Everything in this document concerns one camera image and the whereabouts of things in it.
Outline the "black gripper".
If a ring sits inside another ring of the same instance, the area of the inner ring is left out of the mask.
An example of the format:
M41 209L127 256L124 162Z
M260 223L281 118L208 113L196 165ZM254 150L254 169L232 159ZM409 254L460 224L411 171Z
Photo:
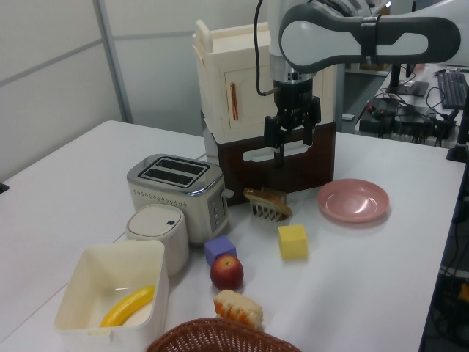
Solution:
M284 165L284 145L294 126L292 115L300 113L303 126L303 143L312 146L315 126L320 123L320 98L313 96L313 80L280 82L274 81L278 90L274 93L276 116L266 116L264 141L274 149L275 168Z

